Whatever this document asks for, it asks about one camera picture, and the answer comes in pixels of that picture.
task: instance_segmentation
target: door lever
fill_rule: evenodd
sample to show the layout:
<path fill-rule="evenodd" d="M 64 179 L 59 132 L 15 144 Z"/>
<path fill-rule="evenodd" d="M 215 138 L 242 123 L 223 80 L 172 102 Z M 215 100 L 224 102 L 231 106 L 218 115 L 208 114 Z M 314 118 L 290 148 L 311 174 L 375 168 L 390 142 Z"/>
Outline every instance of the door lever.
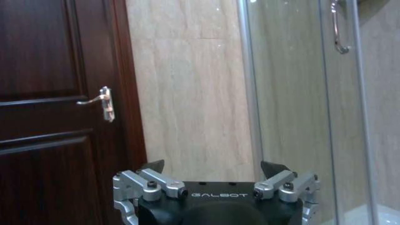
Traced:
<path fill-rule="evenodd" d="M 112 97 L 111 97 L 111 89 L 104 86 L 100 89 L 100 95 L 95 97 L 92 100 L 82 102 L 78 101 L 78 105 L 88 105 L 94 102 L 98 102 L 102 100 L 102 106 L 103 106 L 103 115 L 104 119 L 111 123 L 115 119 L 115 112 L 114 112 L 114 105 L 112 105 Z"/>

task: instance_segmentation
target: silver door handle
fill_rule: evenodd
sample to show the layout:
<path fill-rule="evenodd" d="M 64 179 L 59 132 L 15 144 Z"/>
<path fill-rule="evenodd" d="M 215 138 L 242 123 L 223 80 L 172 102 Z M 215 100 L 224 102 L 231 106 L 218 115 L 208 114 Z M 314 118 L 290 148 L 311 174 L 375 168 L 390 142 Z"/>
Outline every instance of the silver door handle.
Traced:
<path fill-rule="evenodd" d="M 340 52 L 340 54 L 346 54 L 350 52 L 350 47 L 344 47 L 340 42 L 339 25 L 338 25 L 338 10 L 336 10 L 338 2 L 339 2 L 339 0 L 332 0 L 332 4 L 331 4 L 335 47 L 336 47 L 336 50 Z"/>
<path fill-rule="evenodd" d="M 111 89 L 104 86 L 100 89 L 100 95 L 87 102 L 76 102 L 79 105 L 87 105 L 102 100 L 104 119 L 111 123 L 115 119 Z"/>

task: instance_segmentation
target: wall tile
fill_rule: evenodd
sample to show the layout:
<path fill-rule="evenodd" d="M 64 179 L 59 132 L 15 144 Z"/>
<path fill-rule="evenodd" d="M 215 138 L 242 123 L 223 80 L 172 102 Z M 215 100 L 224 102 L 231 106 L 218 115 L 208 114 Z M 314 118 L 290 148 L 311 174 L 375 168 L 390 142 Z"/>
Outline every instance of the wall tile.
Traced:
<path fill-rule="evenodd" d="M 128 0 L 148 160 L 183 180 L 254 180 L 235 0 Z"/>

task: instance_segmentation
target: shower enclosure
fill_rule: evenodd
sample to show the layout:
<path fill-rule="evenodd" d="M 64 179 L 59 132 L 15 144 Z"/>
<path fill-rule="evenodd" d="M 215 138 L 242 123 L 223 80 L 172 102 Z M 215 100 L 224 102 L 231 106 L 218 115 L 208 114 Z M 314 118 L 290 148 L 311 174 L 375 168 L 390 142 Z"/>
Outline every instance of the shower enclosure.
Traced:
<path fill-rule="evenodd" d="M 255 160 L 319 174 L 316 224 L 400 224 L 400 1 L 238 2 Z"/>

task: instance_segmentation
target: door frame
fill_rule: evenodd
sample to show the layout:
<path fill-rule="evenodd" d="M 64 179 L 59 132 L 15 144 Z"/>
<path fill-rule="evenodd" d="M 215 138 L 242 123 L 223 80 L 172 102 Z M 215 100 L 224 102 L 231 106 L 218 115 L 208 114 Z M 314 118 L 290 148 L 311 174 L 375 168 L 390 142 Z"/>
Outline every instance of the door frame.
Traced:
<path fill-rule="evenodd" d="M 127 157 L 131 170 L 138 170 L 147 163 L 140 101 L 135 75 L 135 64 L 131 45 L 128 12 L 126 0 L 106 0 L 115 49 L 118 90 L 114 93 L 120 99 L 118 110 L 122 117 Z"/>

